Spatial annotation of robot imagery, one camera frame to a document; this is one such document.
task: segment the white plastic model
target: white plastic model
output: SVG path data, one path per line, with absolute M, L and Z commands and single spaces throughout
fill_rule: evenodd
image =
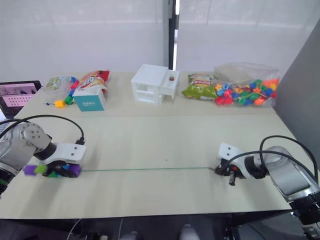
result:
M 165 95 L 174 99 L 179 73 L 166 66 L 143 64 L 131 80 L 134 99 L 157 105 L 162 103 Z

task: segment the colorful plastic beads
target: colorful plastic beads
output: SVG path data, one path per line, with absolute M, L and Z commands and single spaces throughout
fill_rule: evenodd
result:
M 261 95 L 260 95 L 261 98 L 263 98 L 264 100 L 266 100 L 268 97 L 267 97 L 267 93 L 265 91 L 262 91 L 261 92 Z
M 233 93 L 231 94 L 231 97 L 232 97 L 233 99 L 237 99 L 237 98 L 239 97 L 239 93 L 233 92 Z
M 257 85 L 257 86 L 260 86 L 261 84 L 262 84 L 262 80 L 260 80 L 260 79 L 257 79 L 257 80 L 255 80 L 254 81 L 254 83 Z
M 246 102 L 246 98 L 245 98 L 245 97 L 239 97 L 239 98 L 238 98 L 238 103 L 239 103 L 240 105 L 244 105 L 245 102 Z
M 222 96 L 218 96 L 216 99 L 215 99 L 215 103 L 217 105 L 223 105 L 225 103 L 225 99 L 222 97 Z
M 224 93 L 223 93 L 223 96 L 225 98 L 228 98 L 228 97 L 231 97 L 231 94 L 232 94 L 232 90 L 231 89 L 228 89 L 228 90 L 225 90 Z
M 249 92 L 244 91 L 243 93 L 240 94 L 241 97 L 246 97 L 249 95 Z
M 263 98 L 257 98 L 256 100 L 254 100 L 254 104 L 255 105 L 261 105 L 265 102 L 265 100 Z
M 226 97 L 224 99 L 224 104 L 226 104 L 226 105 L 230 105 L 230 104 L 232 104 L 232 102 L 233 102 L 233 100 L 231 97 Z
M 218 96 L 223 96 L 224 93 L 225 93 L 225 91 L 223 91 L 222 89 L 219 89 L 218 91 L 216 91 L 216 94 L 217 94 Z
M 254 101 L 250 100 L 249 98 L 246 98 L 243 105 L 244 106 L 248 106 L 248 105 L 253 104 L 253 103 L 254 103 Z
M 222 85 L 222 89 L 223 90 L 227 90 L 227 89 L 229 89 L 229 84 L 228 83 L 224 83 L 223 85 Z
M 252 82 L 249 84 L 251 89 L 255 89 L 257 87 L 257 84 L 255 82 Z
M 269 97 L 273 93 L 273 90 L 271 88 L 267 88 L 265 92 L 266 92 L 266 95 Z
M 277 90 L 277 85 L 275 83 L 270 83 L 269 88 L 271 88 L 273 91 Z
M 255 93 L 261 93 L 261 89 L 260 88 L 254 88 L 252 89 L 253 92 Z
M 273 93 L 271 93 L 270 97 L 275 99 L 277 97 L 277 92 L 274 91 Z
M 218 90 L 222 89 L 222 84 L 217 84 L 214 88 L 216 91 L 218 91 Z
M 267 90 L 267 87 L 265 85 L 261 86 L 261 92 L 265 92 Z
M 236 88 L 234 89 L 234 91 L 235 91 L 237 94 L 241 94 L 241 93 L 244 92 L 244 90 L 243 90 L 242 88 L 239 88 L 239 87 L 236 87 Z
M 259 94 L 258 93 L 251 93 L 250 96 L 249 96 L 249 99 L 254 101 L 256 100 L 257 98 L 259 98 Z

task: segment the white curtain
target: white curtain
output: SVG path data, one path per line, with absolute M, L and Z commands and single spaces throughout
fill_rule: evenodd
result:
M 176 69 L 250 62 L 283 76 L 319 17 L 319 0 L 181 0 Z
M 166 0 L 0 0 L 0 81 L 168 65 Z

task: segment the laptop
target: laptop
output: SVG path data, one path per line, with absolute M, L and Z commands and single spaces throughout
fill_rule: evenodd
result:
M 39 81 L 0 82 L 0 108 L 7 119 L 13 119 L 41 88 Z

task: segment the clear plastic bag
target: clear plastic bag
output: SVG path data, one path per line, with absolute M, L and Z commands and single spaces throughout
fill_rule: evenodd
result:
M 217 105 L 275 105 L 280 78 L 278 69 L 261 64 L 234 62 L 216 67 L 213 75 Z
M 58 76 L 50 78 L 44 91 L 46 92 L 46 102 L 54 103 L 57 100 L 64 100 L 70 92 L 70 86 L 77 79 L 73 76 Z

